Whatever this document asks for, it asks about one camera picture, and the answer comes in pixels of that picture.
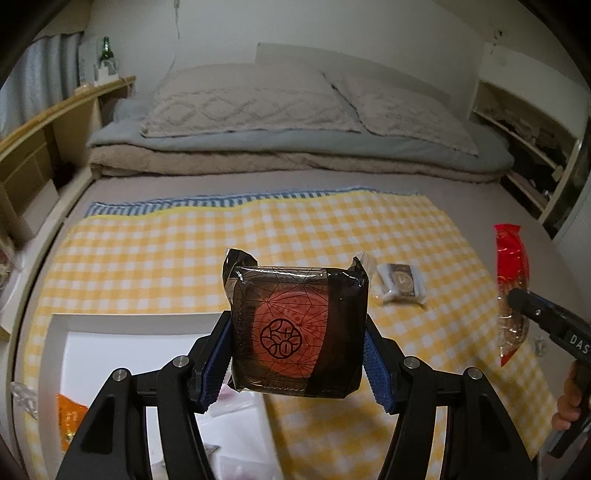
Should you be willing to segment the person's right hand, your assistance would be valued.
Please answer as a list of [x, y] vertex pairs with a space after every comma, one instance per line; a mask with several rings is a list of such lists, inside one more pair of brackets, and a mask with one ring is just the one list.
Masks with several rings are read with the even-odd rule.
[[552, 417], [552, 427], [558, 432], [567, 431], [581, 414], [581, 389], [575, 383], [577, 363], [573, 362], [567, 379], [564, 382], [563, 393], [557, 401], [557, 411]]

